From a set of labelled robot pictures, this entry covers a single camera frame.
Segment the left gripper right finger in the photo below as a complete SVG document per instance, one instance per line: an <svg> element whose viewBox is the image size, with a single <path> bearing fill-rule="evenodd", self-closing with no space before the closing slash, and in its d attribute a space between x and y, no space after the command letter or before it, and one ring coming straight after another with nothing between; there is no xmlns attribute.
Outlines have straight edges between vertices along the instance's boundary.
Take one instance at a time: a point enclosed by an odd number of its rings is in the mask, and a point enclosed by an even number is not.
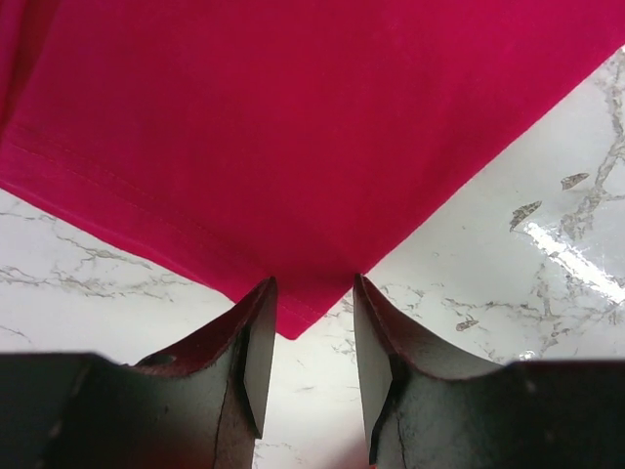
<svg viewBox="0 0 625 469"><path fill-rule="evenodd" d="M353 287L368 458L377 468L620 468L621 360L474 356Z"/></svg>

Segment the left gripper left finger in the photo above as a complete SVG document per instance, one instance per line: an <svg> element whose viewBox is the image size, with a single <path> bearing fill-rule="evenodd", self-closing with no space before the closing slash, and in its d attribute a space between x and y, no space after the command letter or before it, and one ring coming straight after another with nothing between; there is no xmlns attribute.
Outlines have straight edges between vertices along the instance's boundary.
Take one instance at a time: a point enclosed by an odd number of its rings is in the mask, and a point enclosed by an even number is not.
<svg viewBox="0 0 625 469"><path fill-rule="evenodd" d="M139 362L3 354L5 468L248 468L267 410L277 283Z"/></svg>

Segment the magenta t shirt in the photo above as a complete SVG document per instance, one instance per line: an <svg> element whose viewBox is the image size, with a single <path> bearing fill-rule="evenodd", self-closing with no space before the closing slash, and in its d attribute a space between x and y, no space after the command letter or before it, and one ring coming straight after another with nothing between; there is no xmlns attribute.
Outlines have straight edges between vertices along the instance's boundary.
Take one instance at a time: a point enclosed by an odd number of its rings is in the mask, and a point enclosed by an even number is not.
<svg viewBox="0 0 625 469"><path fill-rule="evenodd" d="M5 1L1 186L299 337L624 43L620 1Z"/></svg>

